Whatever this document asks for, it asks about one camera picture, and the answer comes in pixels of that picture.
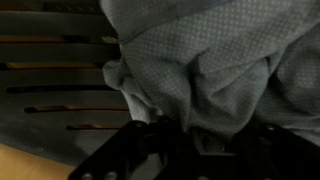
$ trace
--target gray cloth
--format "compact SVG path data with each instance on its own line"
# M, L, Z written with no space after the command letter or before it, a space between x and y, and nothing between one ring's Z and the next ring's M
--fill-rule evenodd
M104 67L133 119L230 139L275 123L320 145L319 0L103 0L122 58Z

